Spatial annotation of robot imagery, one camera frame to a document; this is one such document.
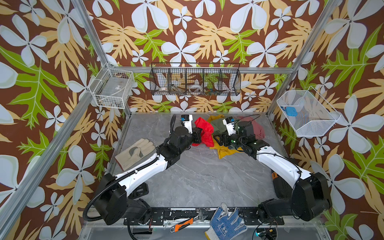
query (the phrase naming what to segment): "black wire basket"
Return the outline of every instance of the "black wire basket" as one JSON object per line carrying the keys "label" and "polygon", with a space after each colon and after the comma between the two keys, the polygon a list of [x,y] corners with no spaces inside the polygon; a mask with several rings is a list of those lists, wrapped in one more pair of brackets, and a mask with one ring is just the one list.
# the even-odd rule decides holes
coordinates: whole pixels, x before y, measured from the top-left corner
{"label": "black wire basket", "polygon": [[171,66],[151,63],[149,75],[152,95],[216,95],[236,96],[240,93],[240,64],[199,63],[197,66]]}

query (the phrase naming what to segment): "beige work glove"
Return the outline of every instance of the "beige work glove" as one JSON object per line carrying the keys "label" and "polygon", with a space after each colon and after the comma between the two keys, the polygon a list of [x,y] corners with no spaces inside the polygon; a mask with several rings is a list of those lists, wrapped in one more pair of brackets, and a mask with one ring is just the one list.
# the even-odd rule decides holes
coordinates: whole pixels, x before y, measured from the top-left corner
{"label": "beige work glove", "polygon": [[131,147],[125,149],[115,158],[123,171],[130,169],[135,163],[155,150],[155,146],[148,139],[140,139]]}

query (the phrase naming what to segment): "blue object in basket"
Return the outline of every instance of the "blue object in basket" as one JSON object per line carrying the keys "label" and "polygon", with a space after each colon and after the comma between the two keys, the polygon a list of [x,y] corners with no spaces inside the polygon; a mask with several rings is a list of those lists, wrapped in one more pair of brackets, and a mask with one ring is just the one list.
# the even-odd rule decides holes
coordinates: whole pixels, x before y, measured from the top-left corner
{"label": "blue object in basket", "polygon": [[286,107],[285,112],[287,113],[288,116],[291,116],[291,117],[297,116],[297,111],[294,107]]}

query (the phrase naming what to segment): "basket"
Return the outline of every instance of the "basket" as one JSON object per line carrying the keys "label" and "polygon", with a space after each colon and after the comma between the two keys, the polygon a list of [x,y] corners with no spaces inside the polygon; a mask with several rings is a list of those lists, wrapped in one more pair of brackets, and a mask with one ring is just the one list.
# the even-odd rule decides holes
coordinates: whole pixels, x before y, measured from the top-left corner
{"label": "basket", "polygon": [[124,109],[134,83],[133,72],[119,69],[100,71],[99,83],[92,91],[97,106]]}
{"label": "basket", "polygon": [[155,66],[151,63],[149,80],[152,95],[240,94],[241,75],[238,67],[225,68],[221,64],[214,66],[212,63],[200,65],[202,66],[171,67]]}
{"label": "basket", "polygon": [[327,106],[333,110],[332,113],[317,100],[310,90],[314,90],[314,88],[290,90],[277,100],[277,104],[298,137],[324,136],[341,117],[341,114],[321,94],[318,93],[323,99],[323,103],[327,103]]}

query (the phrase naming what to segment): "blue dotted glove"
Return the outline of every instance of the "blue dotted glove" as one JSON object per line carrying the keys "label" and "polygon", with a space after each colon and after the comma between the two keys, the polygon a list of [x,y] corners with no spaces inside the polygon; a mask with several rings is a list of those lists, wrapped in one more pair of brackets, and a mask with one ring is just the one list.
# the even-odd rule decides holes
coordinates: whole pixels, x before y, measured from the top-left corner
{"label": "blue dotted glove", "polygon": [[237,208],[228,216],[228,207],[222,203],[221,207],[216,209],[210,222],[211,227],[205,232],[205,236],[208,240],[231,240],[247,230],[247,226],[241,221]]}

